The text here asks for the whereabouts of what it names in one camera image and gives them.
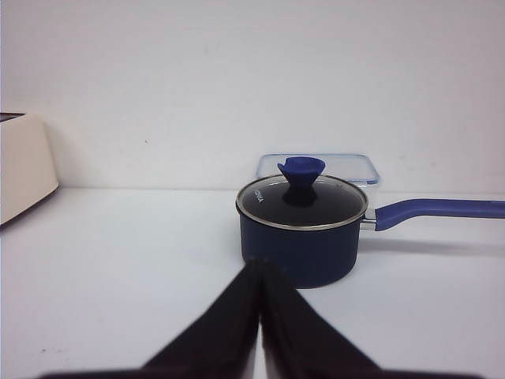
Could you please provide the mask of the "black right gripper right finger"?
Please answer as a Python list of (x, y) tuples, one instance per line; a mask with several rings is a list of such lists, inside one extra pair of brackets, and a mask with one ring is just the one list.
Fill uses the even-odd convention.
[(258, 263), (260, 321), (269, 378), (351, 378), (379, 366), (326, 322), (267, 262)]

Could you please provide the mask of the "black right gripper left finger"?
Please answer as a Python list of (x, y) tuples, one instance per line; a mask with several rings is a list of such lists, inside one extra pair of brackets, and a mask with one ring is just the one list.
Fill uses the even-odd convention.
[(263, 274), (248, 263), (196, 321), (143, 365), (152, 378), (241, 378), (255, 349)]

